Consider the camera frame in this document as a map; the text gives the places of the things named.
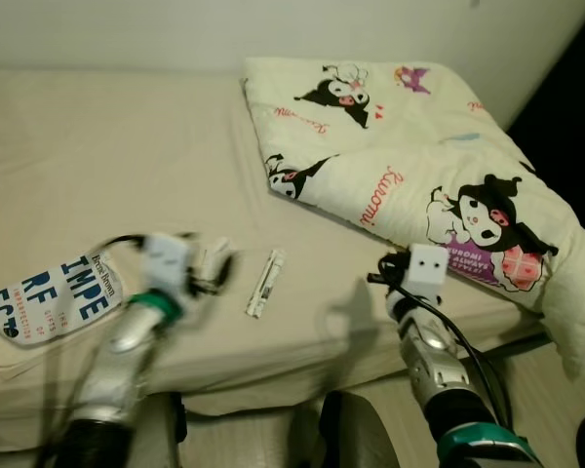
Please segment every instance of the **cartoon character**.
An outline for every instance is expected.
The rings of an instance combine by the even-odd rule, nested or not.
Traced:
[[[429,71],[429,68],[407,68],[400,66],[394,70],[394,79],[397,84],[403,83],[406,88],[410,88],[415,93],[431,93],[424,86],[420,84],[420,80]]]
[[[369,113],[366,106],[369,103],[369,94],[364,89],[364,81],[369,73],[349,63],[344,65],[327,65],[324,72],[331,74],[330,78],[321,81],[315,90],[294,100],[308,100],[316,104],[329,107],[341,107],[363,129],[367,127]]]
[[[314,176],[330,158],[323,159],[314,166],[303,171],[296,171],[291,168],[280,169],[284,156],[275,154],[266,160],[269,171],[269,184],[271,189],[297,200],[309,177]]]
[[[448,248],[449,265],[509,292],[530,291],[541,278],[543,255],[559,251],[516,221],[511,198],[520,181],[488,174],[482,185],[460,187],[456,200],[438,187],[427,206],[427,238]]]

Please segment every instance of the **beige bed sheet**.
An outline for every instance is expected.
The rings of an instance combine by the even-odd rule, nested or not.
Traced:
[[[0,71],[0,288],[108,237],[199,231],[241,251],[225,295],[165,343],[152,392],[204,414],[296,404],[404,367],[366,273],[384,242],[281,199],[266,186],[233,76]],[[245,314],[272,248],[288,254],[260,320]],[[113,251],[130,290],[138,259]],[[445,313],[489,349],[540,332],[513,303],[450,277]],[[0,450],[36,446],[99,340],[87,330],[0,376]],[[0,337],[0,370],[21,366]]]

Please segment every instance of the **blanket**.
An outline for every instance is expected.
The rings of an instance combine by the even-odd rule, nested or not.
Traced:
[[[245,78],[272,190],[399,246],[446,247],[452,271],[543,313],[568,376],[585,374],[585,230],[459,76],[250,58]]]

